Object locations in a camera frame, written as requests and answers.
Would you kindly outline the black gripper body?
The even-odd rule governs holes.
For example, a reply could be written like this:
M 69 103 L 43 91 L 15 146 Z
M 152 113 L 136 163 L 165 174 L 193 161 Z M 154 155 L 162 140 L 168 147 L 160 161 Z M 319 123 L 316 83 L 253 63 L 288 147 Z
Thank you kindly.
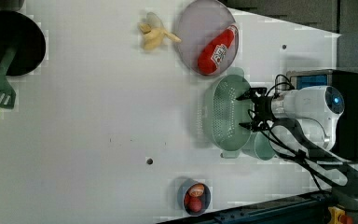
M 255 119 L 258 121 L 275 120 L 271 109 L 272 97 L 259 96 L 252 99 L 254 103 Z

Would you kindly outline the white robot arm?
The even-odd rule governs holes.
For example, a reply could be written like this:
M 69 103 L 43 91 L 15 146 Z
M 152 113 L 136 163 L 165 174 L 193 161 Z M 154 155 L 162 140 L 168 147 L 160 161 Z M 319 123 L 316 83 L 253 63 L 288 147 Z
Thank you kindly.
M 358 200 L 358 164 L 332 152 L 337 124 L 345 110 L 341 93 L 331 86 L 291 89 L 271 95 L 251 88 L 238 97 L 254 107 L 241 127 L 266 136 L 275 153 L 352 199 Z

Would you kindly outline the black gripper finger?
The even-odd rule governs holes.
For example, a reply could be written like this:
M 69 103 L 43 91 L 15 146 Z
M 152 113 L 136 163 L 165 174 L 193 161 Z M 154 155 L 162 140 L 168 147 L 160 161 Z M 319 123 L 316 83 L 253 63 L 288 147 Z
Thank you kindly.
M 237 97 L 238 101 L 242 100 L 252 100 L 254 98 L 257 98 L 259 96 L 264 96 L 267 93 L 266 88 L 250 88 L 248 91 Z
M 251 132 L 261 132 L 266 131 L 269 128 L 269 125 L 263 121 L 250 121 L 250 122 L 243 122 L 240 123 L 242 128 L 250 130 Z

